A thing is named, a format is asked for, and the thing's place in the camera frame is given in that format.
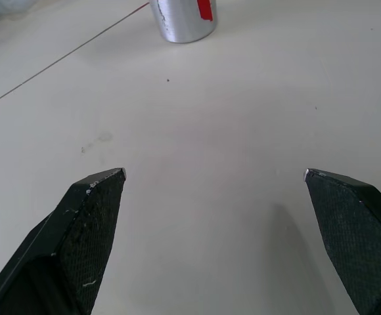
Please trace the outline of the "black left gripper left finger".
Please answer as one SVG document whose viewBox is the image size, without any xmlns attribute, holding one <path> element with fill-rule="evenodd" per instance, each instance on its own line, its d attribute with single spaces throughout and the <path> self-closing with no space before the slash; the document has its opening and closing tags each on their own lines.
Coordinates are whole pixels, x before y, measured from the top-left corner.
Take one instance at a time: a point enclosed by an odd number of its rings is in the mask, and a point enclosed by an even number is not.
<svg viewBox="0 0 381 315">
<path fill-rule="evenodd" d="M 125 169 L 89 175 L 0 272 L 0 315 L 91 315 L 114 243 Z"/>
</svg>

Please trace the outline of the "silver metal cup red label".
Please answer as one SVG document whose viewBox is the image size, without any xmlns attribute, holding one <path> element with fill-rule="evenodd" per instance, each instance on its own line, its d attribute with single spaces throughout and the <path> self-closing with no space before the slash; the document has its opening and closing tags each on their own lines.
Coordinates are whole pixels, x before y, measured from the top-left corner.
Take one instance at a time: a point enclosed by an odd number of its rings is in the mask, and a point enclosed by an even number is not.
<svg viewBox="0 0 381 315">
<path fill-rule="evenodd" d="M 162 37 L 170 43 L 192 43 L 217 26 L 216 0 L 148 0 Z"/>
</svg>

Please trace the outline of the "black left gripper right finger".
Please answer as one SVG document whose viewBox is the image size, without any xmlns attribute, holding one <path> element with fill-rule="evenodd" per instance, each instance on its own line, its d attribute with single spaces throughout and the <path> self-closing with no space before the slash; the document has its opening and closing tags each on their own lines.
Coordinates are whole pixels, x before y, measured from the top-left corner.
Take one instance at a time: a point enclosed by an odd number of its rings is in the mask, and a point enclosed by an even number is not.
<svg viewBox="0 0 381 315">
<path fill-rule="evenodd" d="M 321 237 L 359 315 L 381 315 L 381 193 L 354 178 L 307 169 Z"/>
</svg>

